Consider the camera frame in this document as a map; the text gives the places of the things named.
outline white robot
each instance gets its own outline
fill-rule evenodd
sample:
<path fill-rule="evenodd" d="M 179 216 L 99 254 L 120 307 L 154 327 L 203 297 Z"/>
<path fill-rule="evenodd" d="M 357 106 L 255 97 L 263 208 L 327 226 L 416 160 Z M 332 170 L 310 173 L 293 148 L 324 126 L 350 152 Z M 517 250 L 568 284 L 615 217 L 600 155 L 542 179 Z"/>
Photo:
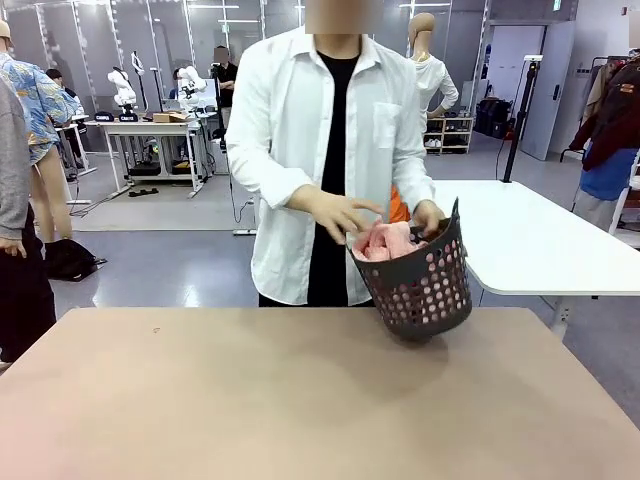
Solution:
<path fill-rule="evenodd" d="M 107 75 L 107 79 L 118 88 L 118 94 L 113 99 L 118 106 L 122 107 L 126 115 L 132 115 L 136 104 L 136 92 L 131 88 L 127 73 L 114 67 L 113 72 Z"/>
<path fill-rule="evenodd" d="M 204 92 L 207 82 L 198 75 L 193 67 L 181 68 L 178 72 L 178 101 L 180 107 L 188 114 L 195 113 L 200 106 L 199 92 Z"/>

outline clothing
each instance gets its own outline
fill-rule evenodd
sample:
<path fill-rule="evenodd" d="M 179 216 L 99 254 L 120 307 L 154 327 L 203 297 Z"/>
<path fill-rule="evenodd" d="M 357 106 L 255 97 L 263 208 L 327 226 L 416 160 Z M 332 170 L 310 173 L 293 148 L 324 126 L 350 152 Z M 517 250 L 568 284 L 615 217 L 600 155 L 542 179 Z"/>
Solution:
<path fill-rule="evenodd" d="M 18 62 L 6 53 L 0 53 L 0 67 L 18 92 L 23 105 L 29 110 L 29 148 L 31 165 L 35 165 L 60 141 L 54 127 L 67 123 L 75 114 L 76 102 L 37 66 Z"/>
<path fill-rule="evenodd" d="M 291 307 L 303 307 L 310 308 L 311 305 L 287 305 L 286 303 L 279 303 L 275 300 L 271 300 L 270 298 L 264 297 L 262 295 L 258 295 L 258 306 L 260 308 L 291 308 Z M 360 303 L 358 305 L 352 305 L 353 308 L 372 308 L 375 307 L 373 300 L 369 300 L 364 303 Z"/>
<path fill-rule="evenodd" d="M 358 57 L 339 60 L 321 53 L 318 55 L 333 77 L 335 92 L 321 188 L 325 192 L 344 196 L 347 89 L 358 63 Z M 348 305 L 347 254 L 344 245 L 338 245 L 331 238 L 327 229 L 317 223 L 309 266 L 309 290 L 307 293 L 309 305 L 317 307 L 346 307 Z"/>
<path fill-rule="evenodd" d="M 28 205 L 26 196 L 22 198 Z M 56 312 L 40 250 L 42 243 L 28 208 L 22 232 L 27 258 L 0 252 L 0 361 L 15 362 L 56 323 Z"/>
<path fill-rule="evenodd" d="M 413 62 L 418 79 L 418 91 L 420 92 L 420 111 L 422 113 L 422 132 L 427 131 L 427 113 L 431 99 L 438 90 L 444 95 L 440 106 L 450 110 L 458 101 L 458 89 L 444 62 L 431 55 L 423 62 Z"/>
<path fill-rule="evenodd" d="M 600 200 L 592 197 L 587 192 L 578 190 L 573 213 L 599 229 L 608 232 L 613 222 L 613 214 L 616 211 L 617 204 L 617 199 Z"/>
<path fill-rule="evenodd" d="M 29 147 L 24 110 L 4 74 L 0 75 L 0 145 L 0 237 L 19 240 L 27 219 Z"/>
<path fill-rule="evenodd" d="M 640 64 L 627 65 L 611 80 L 599 113 L 582 125 L 569 148 L 581 150 L 589 138 L 593 144 L 583 161 L 587 172 L 618 150 L 640 148 Z"/>
<path fill-rule="evenodd" d="M 411 211 L 433 199 L 415 84 L 411 61 L 362 36 L 347 89 L 347 196 L 388 209 L 394 183 Z M 226 141 L 232 174 L 261 197 L 252 276 L 258 292 L 290 305 L 307 302 L 316 226 L 311 215 L 284 205 L 301 186 L 322 184 L 334 93 L 304 27 L 252 45 L 240 62 Z M 370 295 L 347 255 L 347 293 L 355 305 Z"/>
<path fill-rule="evenodd" d="M 631 167 L 638 149 L 621 148 L 595 168 L 584 170 L 580 176 L 580 188 L 599 200 L 618 200 L 629 186 Z"/>
<path fill-rule="evenodd" d="M 218 80 L 220 83 L 236 81 L 238 76 L 238 67 L 233 63 L 229 63 L 227 68 L 220 67 L 218 70 Z M 228 88 L 220 89 L 220 106 L 222 108 L 230 108 L 233 105 L 233 90 Z"/>

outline floral shirt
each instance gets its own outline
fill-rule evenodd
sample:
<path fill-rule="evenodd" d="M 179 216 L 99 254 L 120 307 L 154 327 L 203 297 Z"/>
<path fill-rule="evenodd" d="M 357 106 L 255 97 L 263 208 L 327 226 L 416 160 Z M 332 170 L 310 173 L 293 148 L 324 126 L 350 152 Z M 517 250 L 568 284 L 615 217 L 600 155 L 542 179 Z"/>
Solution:
<path fill-rule="evenodd" d="M 14 60 L 0 53 L 0 68 L 6 73 L 29 112 L 31 165 L 38 163 L 60 141 L 54 123 L 71 120 L 77 104 L 35 65 Z"/>

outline table surface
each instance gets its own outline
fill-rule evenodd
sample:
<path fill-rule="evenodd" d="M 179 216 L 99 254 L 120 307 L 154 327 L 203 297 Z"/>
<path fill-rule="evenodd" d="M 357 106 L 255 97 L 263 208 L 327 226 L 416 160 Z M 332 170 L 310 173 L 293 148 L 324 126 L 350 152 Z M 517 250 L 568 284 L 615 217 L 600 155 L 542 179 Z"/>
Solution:
<path fill-rule="evenodd" d="M 628 480 L 640 432 L 527 310 L 67 314 L 0 377 L 11 480 Z"/>
<path fill-rule="evenodd" d="M 460 198 L 467 265 L 504 295 L 640 295 L 640 252 L 519 183 L 437 181 L 448 213 Z"/>

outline orange cloth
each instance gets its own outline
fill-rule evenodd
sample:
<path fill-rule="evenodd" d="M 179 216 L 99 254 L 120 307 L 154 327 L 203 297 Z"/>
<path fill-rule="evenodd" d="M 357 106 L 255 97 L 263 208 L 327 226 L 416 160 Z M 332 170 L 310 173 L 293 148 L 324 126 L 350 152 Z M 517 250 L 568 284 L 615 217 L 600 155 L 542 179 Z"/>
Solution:
<path fill-rule="evenodd" d="M 411 213 L 406 203 L 402 202 L 398 189 L 393 186 L 391 188 L 391 214 L 389 221 L 391 223 L 408 222 L 411 220 Z"/>

